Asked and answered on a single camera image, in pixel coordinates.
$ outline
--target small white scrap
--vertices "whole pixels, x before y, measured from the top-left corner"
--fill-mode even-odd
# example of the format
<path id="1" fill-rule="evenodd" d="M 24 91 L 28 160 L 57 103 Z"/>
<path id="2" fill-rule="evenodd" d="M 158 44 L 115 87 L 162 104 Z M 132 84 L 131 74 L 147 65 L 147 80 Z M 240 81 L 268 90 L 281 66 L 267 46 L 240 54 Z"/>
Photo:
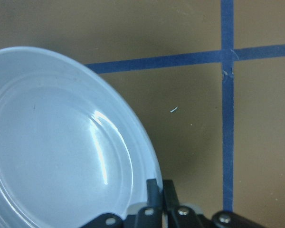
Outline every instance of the small white scrap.
<path id="1" fill-rule="evenodd" d="M 177 106 L 176 108 L 173 108 L 170 113 L 173 113 L 176 109 L 178 109 L 179 107 Z"/>

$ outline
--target vertical blue tape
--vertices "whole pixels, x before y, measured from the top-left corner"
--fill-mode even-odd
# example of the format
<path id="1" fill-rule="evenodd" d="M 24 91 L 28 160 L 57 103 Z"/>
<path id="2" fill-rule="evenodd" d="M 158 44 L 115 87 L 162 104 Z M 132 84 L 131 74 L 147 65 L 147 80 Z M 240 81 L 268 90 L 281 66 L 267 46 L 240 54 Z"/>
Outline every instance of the vertical blue tape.
<path id="1" fill-rule="evenodd" d="M 221 0 L 222 108 L 223 108 L 223 209 L 233 210 L 234 148 L 234 26 L 233 0 Z"/>

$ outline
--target plate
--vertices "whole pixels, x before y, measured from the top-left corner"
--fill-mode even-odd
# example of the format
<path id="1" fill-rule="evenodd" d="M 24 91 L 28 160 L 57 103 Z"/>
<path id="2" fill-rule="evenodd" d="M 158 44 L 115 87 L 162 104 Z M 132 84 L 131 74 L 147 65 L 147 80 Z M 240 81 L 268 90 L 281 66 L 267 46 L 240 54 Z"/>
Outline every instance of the plate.
<path id="1" fill-rule="evenodd" d="M 80 63 L 0 50 L 0 227 L 77 228 L 147 201 L 162 178 L 136 115 Z"/>

